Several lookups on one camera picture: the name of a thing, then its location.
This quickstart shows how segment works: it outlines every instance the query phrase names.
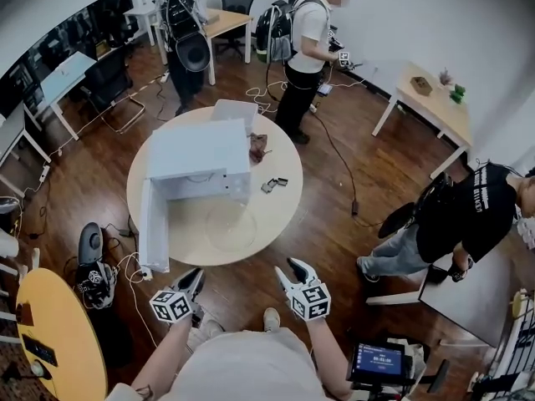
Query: small potted plant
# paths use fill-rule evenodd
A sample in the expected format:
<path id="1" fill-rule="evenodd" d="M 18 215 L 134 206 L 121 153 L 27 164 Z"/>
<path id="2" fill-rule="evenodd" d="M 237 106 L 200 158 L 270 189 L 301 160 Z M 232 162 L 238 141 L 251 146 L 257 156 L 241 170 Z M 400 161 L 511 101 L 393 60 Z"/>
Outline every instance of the small potted plant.
<path id="1" fill-rule="evenodd" d="M 438 79 L 440 80 L 441 86 L 444 89 L 448 89 L 448 87 L 453 83 L 453 78 L 450 76 L 448 69 L 444 69 L 444 71 L 439 74 Z"/>
<path id="2" fill-rule="evenodd" d="M 462 100 L 465 98 L 466 88 L 463 88 L 459 84 L 455 85 L 455 88 L 450 92 L 450 98 L 456 104 L 462 104 Z"/>

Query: white round table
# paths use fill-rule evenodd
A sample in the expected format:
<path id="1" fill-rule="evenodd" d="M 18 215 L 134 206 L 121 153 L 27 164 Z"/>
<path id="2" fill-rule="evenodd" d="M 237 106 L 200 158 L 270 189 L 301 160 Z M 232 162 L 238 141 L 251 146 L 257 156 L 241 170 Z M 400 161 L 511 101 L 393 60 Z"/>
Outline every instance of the white round table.
<path id="1" fill-rule="evenodd" d="M 213 107 L 190 111 L 167 122 L 160 129 L 206 123 L 210 120 L 212 111 Z M 264 116 L 257 114 L 253 132 L 267 135 L 266 151 L 271 150 L 260 164 L 251 163 L 251 197 L 245 213 L 248 221 L 251 216 L 255 220 L 256 235 L 247 246 L 241 246 L 235 251 L 222 251 L 212 245 L 213 242 L 206 233 L 207 217 L 212 210 L 224 208 L 226 202 L 232 201 L 230 196 L 174 200 L 169 204 L 170 258 L 193 266 L 220 266 L 240 261 L 271 244 L 292 219 L 303 191 L 303 167 L 299 154 L 288 136 Z M 140 227 L 141 191 L 146 175 L 148 150 L 149 140 L 135 156 L 126 186 L 128 208 L 137 227 Z M 176 158 L 188 159 L 188 156 Z M 267 195 L 261 190 L 262 185 L 273 178 L 285 178 L 288 185 L 277 185 Z M 231 233 L 234 224 L 239 224 L 239 221 L 222 221 L 223 236 L 228 231 L 229 236 L 236 237 L 236 233 Z"/>

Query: black t-shirt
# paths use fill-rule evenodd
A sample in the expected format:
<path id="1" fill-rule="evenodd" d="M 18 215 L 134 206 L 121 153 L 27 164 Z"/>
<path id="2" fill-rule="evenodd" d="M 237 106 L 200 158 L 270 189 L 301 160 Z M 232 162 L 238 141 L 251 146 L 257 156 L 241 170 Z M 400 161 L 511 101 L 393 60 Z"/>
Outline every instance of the black t-shirt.
<path id="1" fill-rule="evenodd" d="M 509 170 L 488 164 L 453 186 L 453 199 L 420 222 L 416 242 L 422 260 L 434 263 L 462 242 L 475 262 L 511 229 L 517 192 L 507 183 Z"/>

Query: white box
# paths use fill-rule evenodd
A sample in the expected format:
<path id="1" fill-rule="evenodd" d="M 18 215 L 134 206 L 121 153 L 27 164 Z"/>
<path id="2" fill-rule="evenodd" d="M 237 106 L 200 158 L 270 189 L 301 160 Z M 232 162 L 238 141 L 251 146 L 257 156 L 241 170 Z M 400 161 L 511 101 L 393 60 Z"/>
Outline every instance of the white box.
<path id="1" fill-rule="evenodd" d="M 243 119 L 158 129 L 150 137 L 140 221 L 140 264 L 169 271 L 168 201 L 251 195 L 250 144 Z"/>
<path id="2" fill-rule="evenodd" d="M 258 104 L 245 103 L 243 101 L 230 101 L 220 99 L 214 107 L 211 115 L 212 120 L 243 119 L 247 136 L 252 133 L 254 118 L 258 114 Z"/>

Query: black shoe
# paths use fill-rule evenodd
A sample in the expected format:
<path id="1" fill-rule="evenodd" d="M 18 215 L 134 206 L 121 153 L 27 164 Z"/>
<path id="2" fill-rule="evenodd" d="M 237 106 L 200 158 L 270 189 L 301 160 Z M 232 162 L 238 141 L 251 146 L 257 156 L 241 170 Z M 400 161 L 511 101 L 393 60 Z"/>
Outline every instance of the black shoe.
<path id="1" fill-rule="evenodd" d="M 190 111 L 187 105 L 181 105 L 178 110 L 175 112 L 175 117 L 180 116 L 181 114 L 187 113 Z"/>
<path id="2" fill-rule="evenodd" d="M 296 134 L 289 135 L 289 137 L 291 141 L 299 145 L 307 145 L 310 142 L 310 137 L 302 130 L 299 130 Z"/>
<path id="3" fill-rule="evenodd" d="M 374 284 L 376 282 L 379 282 L 380 277 L 377 277 L 376 275 L 366 275 L 364 272 L 362 272 L 358 261 L 355 262 L 355 265 L 357 266 L 357 272 L 359 273 L 359 275 L 361 275 L 366 281 Z"/>

